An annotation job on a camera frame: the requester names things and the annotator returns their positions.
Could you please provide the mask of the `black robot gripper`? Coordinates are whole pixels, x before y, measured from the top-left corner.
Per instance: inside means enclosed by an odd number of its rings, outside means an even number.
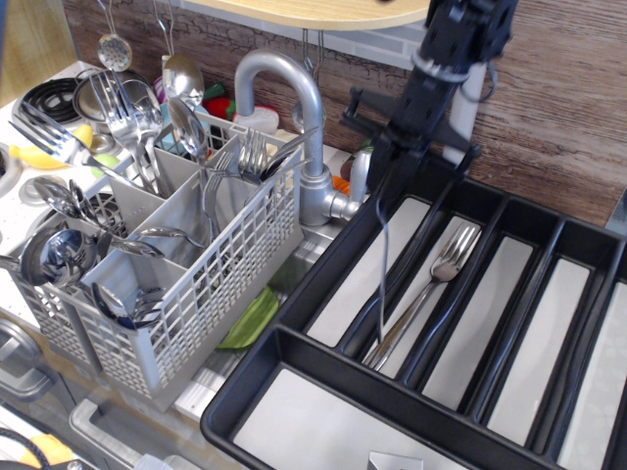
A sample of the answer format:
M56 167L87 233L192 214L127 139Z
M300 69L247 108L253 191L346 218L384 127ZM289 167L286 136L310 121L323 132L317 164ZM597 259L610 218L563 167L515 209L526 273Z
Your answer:
M341 123L371 139L367 186L381 200L397 200L416 173L416 161L432 143L444 146L442 157L459 180L480 158L480 147L446 117L455 95L471 76L468 61L438 64L415 58L402 94L394 98L354 87Z

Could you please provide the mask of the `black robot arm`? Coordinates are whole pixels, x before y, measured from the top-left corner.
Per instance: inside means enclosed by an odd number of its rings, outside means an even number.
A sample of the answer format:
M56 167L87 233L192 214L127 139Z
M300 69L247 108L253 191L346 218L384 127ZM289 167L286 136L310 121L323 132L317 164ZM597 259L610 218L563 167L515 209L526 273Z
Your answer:
M516 7L515 1L433 1L401 95L350 90L341 122L371 139L369 190L377 190L397 160L407 161L409 172L415 172L434 142L463 154L472 148L445 112L471 67L502 55Z

